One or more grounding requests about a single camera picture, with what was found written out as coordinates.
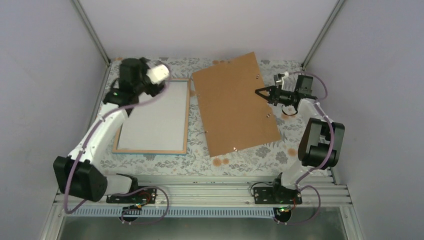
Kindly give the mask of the brown backing board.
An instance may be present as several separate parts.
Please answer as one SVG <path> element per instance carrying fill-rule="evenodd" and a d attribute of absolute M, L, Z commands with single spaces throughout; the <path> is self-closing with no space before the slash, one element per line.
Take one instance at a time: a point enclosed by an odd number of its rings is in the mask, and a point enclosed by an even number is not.
<path fill-rule="evenodd" d="M 257 95 L 264 80 L 254 52 L 192 73 L 211 157 L 279 141 L 272 108 Z"/>

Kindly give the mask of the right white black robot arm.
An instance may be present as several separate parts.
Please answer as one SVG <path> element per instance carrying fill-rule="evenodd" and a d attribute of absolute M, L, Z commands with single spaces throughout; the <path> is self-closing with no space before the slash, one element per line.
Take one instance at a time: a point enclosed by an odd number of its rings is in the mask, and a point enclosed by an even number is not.
<path fill-rule="evenodd" d="M 290 190 L 301 192 L 301 181 L 314 172 L 337 165 L 345 133 L 345 126 L 332 120 L 321 107 L 328 90 L 324 90 L 321 98 L 312 94 L 313 81 L 323 83 L 323 80 L 313 73 L 297 71 L 294 90 L 284 90 L 285 80 L 291 75 L 292 72 L 278 73 L 274 76 L 274 85 L 255 90 L 258 96 L 273 106 L 293 107 L 306 123 L 297 150 L 297 161 L 275 179 L 270 191 L 272 200 L 278 204 L 289 199 Z"/>

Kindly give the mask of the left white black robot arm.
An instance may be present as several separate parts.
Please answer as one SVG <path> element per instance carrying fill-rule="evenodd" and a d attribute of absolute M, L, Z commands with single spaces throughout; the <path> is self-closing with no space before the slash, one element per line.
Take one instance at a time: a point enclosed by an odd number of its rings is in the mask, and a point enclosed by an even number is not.
<path fill-rule="evenodd" d="M 170 78 L 169 67 L 159 60 L 142 57 L 125 58 L 120 62 L 118 76 L 105 94 L 96 120 L 67 156 L 58 156 L 53 162 L 61 193 L 92 202 L 104 196 L 119 195 L 131 203 L 139 197 L 134 177 L 103 173 L 100 162 L 117 130 L 133 109 L 141 106 L 139 96 L 150 96 L 148 102 L 153 102 Z"/>

